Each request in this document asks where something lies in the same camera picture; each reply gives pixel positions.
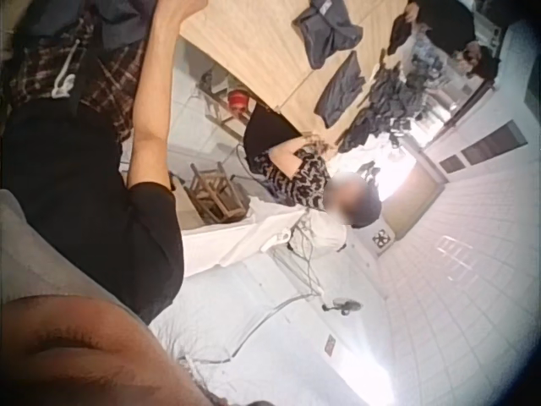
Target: window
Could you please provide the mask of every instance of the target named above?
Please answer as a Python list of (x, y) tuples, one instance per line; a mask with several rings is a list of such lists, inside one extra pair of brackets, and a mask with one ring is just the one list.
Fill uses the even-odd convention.
[(541, 93), (541, 87), (539, 84), (539, 76), (541, 75), (541, 69), (539, 69), (540, 67), (541, 55), (538, 55), (538, 57), (535, 59), (535, 64), (533, 65), (532, 74), (530, 74), (530, 80), (527, 82), (526, 97), (524, 99), (527, 108), (531, 110), (538, 121), (540, 121), (539, 114), (541, 113), (541, 110), (539, 110), (539, 98), (541, 97), (539, 95), (539, 93)]
[(447, 159), (444, 159), (440, 162), (440, 165), (447, 173), (454, 173), (466, 167), (464, 163), (460, 160), (460, 158), (456, 155), (449, 156)]
[(494, 133), (462, 150), (462, 154), (472, 165), (487, 161), (527, 144), (520, 129), (510, 121)]

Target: bright light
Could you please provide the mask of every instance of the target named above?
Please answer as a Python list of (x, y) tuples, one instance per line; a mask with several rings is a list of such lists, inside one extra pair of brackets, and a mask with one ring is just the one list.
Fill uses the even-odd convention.
[(381, 168), (377, 177), (381, 201), (387, 199), (402, 186), (417, 162), (403, 148), (401, 148), (401, 153), (401, 159), (396, 162), (391, 161), (388, 156), (376, 162), (376, 166)]
[(395, 402), (389, 374), (371, 357), (351, 354), (340, 361), (340, 375), (363, 401), (370, 406), (389, 406)]

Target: black shirt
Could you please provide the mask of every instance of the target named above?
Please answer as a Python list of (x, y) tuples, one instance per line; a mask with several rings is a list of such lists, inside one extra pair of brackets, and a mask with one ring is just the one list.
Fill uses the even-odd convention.
[(427, 37), (452, 56), (476, 40), (472, 12), (459, 0), (414, 0), (419, 6), (417, 21), (430, 27)]
[(60, 254), (146, 323), (172, 302), (183, 280), (175, 198), (159, 184), (126, 188), (100, 115), (31, 101), (11, 115), (2, 152), (3, 187)]

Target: wooden stool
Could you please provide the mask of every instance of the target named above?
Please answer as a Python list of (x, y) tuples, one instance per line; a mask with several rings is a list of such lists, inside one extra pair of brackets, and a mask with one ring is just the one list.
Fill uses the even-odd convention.
[(190, 167), (194, 179), (186, 192), (207, 223), (227, 224), (246, 217), (249, 205), (220, 163), (210, 171), (199, 171), (194, 164)]

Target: hand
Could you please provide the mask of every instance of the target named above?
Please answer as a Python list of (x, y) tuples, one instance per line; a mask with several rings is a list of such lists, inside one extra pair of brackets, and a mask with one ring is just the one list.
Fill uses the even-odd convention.
[(174, 19), (179, 24), (198, 13), (209, 4), (209, 0), (158, 0), (156, 12)]
[(315, 152), (320, 156), (323, 156), (331, 149), (331, 146), (327, 144), (325, 140), (316, 140), (313, 143), (313, 147), (315, 149)]
[(408, 23), (414, 23), (419, 16), (419, 6), (416, 3), (409, 3), (404, 11), (406, 15), (406, 21)]
[(307, 145), (313, 147), (319, 155), (324, 155), (331, 148), (318, 134), (303, 133), (303, 137), (307, 140)]

